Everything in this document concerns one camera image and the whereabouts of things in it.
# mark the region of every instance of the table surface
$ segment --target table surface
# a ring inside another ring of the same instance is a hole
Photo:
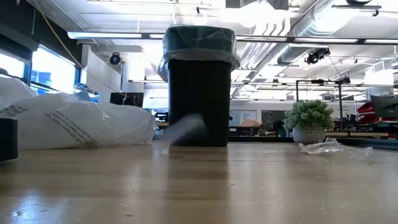
[[[0,163],[0,223],[398,223],[397,161],[281,143],[20,151]]]

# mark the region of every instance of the black trash can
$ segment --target black trash can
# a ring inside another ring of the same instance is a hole
[[[164,37],[169,123],[200,114],[205,131],[182,136],[178,146],[228,144],[231,71],[239,66],[234,32],[217,27],[171,27]]]
[[[0,118],[0,162],[18,158],[18,120]]]

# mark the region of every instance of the security camera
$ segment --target security camera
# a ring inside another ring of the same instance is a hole
[[[120,53],[119,52],[113,53],[111,58],[110,58],[110,60],[109,60],[110,64],[111,65],[115,65],[115,66],[119,65],[121,61],[122,60],[120,58]]]
[[[329,49],[316,49],[314,52],[308,53],[308,57],[305,60],[307,64],[316,64],[320,60],[330,55]]]

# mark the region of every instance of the metal stand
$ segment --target metal stand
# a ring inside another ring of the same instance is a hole
[[[334,81],[326,81],[322,80],[323,83],[334,83]],[[318,83],[322,86],[319,80],[296,80],[296,102],[299,102],[299,83]],[[340,108],[340,128],[343,130],[343,99],[341,98],[341,83],[336,84],[338,87],[338,101],[339,101],[339,108]]]

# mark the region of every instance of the plastic bag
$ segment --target plastic bag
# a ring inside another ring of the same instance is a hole
[[[145,144],[155,134],[155,118],[135,106],[78,101],[45,94],[0,110],[18,120],[19,149]]]
[[[17,78],[0,77],[0,110],[20,100],[30,99],[38,95],[37,91]]]
[[[168,62],[177,60],[218,60],[241,66],[236,54],[236,38],[233,30],[207,26],[174,26],[163,37],[163,57],[157,73],[167,81]]]
[[[302,149],[301,152],[309,155],[333,154],[335,152],[339,152],[350,159],[364,159],[373,153],[372,147],[348,147],[340,144],[334,138],[327,138],[325,142],[311,144],[307,146],[301,143],[299,145]]]

